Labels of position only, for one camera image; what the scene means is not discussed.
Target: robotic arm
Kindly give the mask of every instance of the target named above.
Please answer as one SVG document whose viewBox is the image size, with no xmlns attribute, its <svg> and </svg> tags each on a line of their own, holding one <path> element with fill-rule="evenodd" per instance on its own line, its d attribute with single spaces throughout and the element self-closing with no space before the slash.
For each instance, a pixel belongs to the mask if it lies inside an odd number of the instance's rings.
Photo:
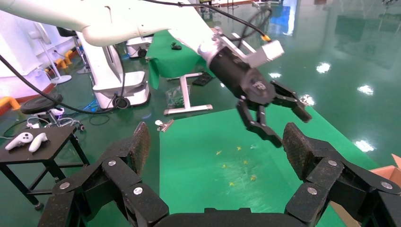
<svg viewBox="0 0 401 227">
<path fill-rule="evenodd" d="M 223 35 L 213 33 L 193 7 L 178 7 L 145 0 L 0 0 L 0 10 L 58 27 L 82 32 L 94 46 L 109 46 L 131 38 L 168 30 L 193 49 L 210 70 L 239 99 L 237 109 L 247 130 L 270 140 L 276 147 L 281 138 L 267 126 L 264 109 L 270 103 L 289 107 L 304 122 L 312 117 L 296 93 L 276 81 L 270 83 L 256 69 L 281 56 L 279 41 L 270 41 L 245 55 Z M 249 110 L 256 111 L 254 120 Z"/>
</svg>

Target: gripper fingertip pad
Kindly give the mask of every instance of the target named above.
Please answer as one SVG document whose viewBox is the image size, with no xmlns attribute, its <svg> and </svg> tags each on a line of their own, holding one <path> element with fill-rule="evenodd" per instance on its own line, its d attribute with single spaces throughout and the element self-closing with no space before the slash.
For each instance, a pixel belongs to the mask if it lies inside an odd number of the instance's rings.
<svg viewBox="0 0 401 227">
<path fill-rule="evenodd" d="M 308 162 L 311 160 L 313 146 L 309 137 L 293 123 L 287 123 L 283 134 L 283 147 L 287 158 L 300 180 L 306 179 Z"/>
<path fill-rule="evenodd" d="M 133 170 L 140 176 L 150 152 L 149 128 L 144 122 L 140 122 L 132 137 L 130 145 L 130 157 Z"/>
</svg>

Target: white robotic arm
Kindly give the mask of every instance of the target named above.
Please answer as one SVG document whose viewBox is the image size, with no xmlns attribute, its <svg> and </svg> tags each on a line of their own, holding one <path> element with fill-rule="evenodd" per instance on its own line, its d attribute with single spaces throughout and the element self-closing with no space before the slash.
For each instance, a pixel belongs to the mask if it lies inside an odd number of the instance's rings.
<svg viewBox="0 0 401 227">
<path fill-rule="evenodd" d="M 0 0 L 0 10 L 82 32 L 94 46 L 170 30 L 176 39 L 196 51 L 203 40 L 212 36 L 195 9 L 142 0 Z"/>
</svg>

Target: metal clip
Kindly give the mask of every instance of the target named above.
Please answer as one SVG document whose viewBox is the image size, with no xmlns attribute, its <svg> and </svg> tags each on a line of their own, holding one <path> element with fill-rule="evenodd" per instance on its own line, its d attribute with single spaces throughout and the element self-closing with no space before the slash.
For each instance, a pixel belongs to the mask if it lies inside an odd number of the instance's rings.
<svg viewBox="0 0 401 227">
<path fill-rule="evenodd" d="M 167 129 L 168 129 L 173 123 L 174 123 L 174 120 L 173 120 L 173 119 L 169 120 L 166 124 L 164 124 L 161 120 L 157 120 L 157 121 L 155 122 L 155 124 L 156 124 L 157 126 L 159 126 L 157 130 L 158 130 L 158 131 L 162 131 L 162 132 L 167 131 Z"/>
</svg>

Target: green cloth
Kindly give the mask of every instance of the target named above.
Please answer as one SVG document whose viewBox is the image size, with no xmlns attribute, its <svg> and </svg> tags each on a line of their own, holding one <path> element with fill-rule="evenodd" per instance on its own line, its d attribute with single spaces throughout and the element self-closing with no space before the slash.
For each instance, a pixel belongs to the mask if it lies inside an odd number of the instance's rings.
<svg viewBox="0 0 401 227">
<path fill-rule="evenodd" d="M 172 50 L 172 42 L 176 42 L 176 45 L 180 45 L 182 49 L 179 51 Z M 190 73 L 195 66 L 202 67 L 205 72 L 214 76 L 202 57 L 174 39 L 168 31 L 155 33 L 146 58 L 149 59 L 149 84 L 153 88 L 158 88 L 159 76 L 165 78 L 180 77 Z"/>
<path fill-rule="evenodd" d="M 268 125 L 282 135 L 286 123 L 294 122 L 306 136 L 330 142 L 348 161 L 378 167 L 314 109 L 307 110 L 313 119 L 303 123 L 289 108 L 271 105 Z M 179 119 L 160 134 L 160 197 L 171 214 L 242 207 L 282 213 L 301 183 L 283 148 L 247 131 L 235 109 Z M 318 226 L 344 225 L 328 207 Z"/>
</svg>

